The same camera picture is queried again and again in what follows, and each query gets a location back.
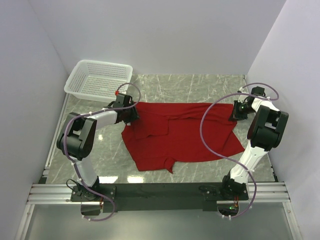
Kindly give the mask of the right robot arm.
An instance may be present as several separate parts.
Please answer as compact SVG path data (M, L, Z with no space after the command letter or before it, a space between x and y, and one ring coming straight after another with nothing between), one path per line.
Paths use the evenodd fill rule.
M265 89L252 88L251 95L240 96L234 101L230 121L246 120L249 114L255 114L247 133L247 146L236 164L222 179L219 193L226 200L247 199L249 173L258 162L273 148L280 144L289 114L276 108L267 99Z

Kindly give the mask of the white plastic basket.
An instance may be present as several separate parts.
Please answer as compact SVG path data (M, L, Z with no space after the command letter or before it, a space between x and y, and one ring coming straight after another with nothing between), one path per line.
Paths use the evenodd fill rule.
M133 75L127 64L81 60L71 71L64 91L81 100L110 103L116 91L126 92Z

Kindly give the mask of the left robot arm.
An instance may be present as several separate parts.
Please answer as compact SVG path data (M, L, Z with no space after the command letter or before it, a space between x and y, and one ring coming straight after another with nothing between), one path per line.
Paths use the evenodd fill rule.
M77 192L88 201L98 197L108 199L100 193L100 180L89 158L96 130L138 120L137 104L130 95L117 91L116 99L98 111L84 114L71 112L67 115L56 146L70 160L77 176Z

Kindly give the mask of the red t shirt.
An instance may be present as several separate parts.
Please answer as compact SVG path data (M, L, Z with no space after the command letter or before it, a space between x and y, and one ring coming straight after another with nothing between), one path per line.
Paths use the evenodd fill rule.
M229 121L232 104L148 103L136 105L139 119L125 126L122 140L139 171L173 171L176 162L232 157L244 148Z

